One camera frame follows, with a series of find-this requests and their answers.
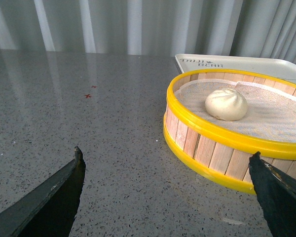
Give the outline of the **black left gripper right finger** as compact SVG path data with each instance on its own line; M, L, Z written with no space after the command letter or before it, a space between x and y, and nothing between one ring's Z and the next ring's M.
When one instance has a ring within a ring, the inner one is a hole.
M249 173L274 237L296 237L296 179L260 158L249 158Z

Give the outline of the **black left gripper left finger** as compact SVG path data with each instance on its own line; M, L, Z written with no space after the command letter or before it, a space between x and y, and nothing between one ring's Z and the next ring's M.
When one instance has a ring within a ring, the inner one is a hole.
M67 237L80 203L86 164L75 158L0 213L0 237Z

